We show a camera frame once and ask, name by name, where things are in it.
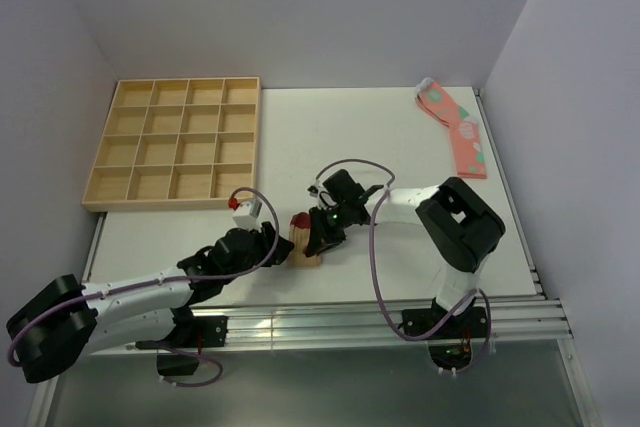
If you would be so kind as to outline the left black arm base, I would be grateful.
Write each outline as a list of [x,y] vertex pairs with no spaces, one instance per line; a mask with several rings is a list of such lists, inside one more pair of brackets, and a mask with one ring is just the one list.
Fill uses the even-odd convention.
[[[217,382],[224,372],[222,364],[205,354],[207,348],[224,347],[228,332],[228,317],[224,315],[195,317],[178,323],[162,340],[138,341],[138,350],[154,350],[156,370],[164,382],[179,387],[201,387]],[[208,381],[189,383],[183,377],[193,376],[205,364],[215,366],[218,371]]]

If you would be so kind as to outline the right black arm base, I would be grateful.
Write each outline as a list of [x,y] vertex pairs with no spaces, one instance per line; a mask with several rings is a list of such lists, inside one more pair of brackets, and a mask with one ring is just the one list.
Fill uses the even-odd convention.
[[[404,309],[398,327],[410,337],[431,330],[444,316],[439,307]],[[491,322],[485,307],[468,307],[427,339],[430,359],[439,373],[452,376],[475,365],[490,351]]]

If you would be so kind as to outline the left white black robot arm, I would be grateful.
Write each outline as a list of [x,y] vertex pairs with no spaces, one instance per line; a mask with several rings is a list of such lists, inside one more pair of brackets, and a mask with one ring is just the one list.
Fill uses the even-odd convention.
[[133,343],[144,349],[194,348],[201,334],[192,306],[219,295],[240,276],[283,263],[294,245],[269,222],[233,228],[175,266],[131,281],[51,281],[6,324],[7,360],[36,384],[85,355]]

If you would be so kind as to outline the beige red purple striped sock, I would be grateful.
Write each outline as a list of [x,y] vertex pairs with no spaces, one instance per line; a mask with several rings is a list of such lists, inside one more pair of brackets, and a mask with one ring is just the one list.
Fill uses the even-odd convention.
[[290,220],[289,240],[294,244],[287,261],[290,267],[307,268],[319,267],[322,257],[315,255],[307,257],[305,252],[309,244],[311,234],[311,220],[307,212],[295,214]]

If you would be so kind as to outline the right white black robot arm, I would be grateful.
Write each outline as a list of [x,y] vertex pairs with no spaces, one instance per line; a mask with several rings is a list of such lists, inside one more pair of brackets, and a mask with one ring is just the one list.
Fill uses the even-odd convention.
[[309,210],[310,234],[304,248],[308,257],[331,250],[346,241],[346,229],[369,227],[369,260],[378,299],[375,228],[380,224],[421,226],[447,264],[445,278],[434,305],[433,325],[452,337],[468,321],[466,311],[479,292],[480,272],[506,232],[502,219],[469,185],[458,177],[424,188],[392,188],[357,183],[345,169],[308,188],[318,205]]

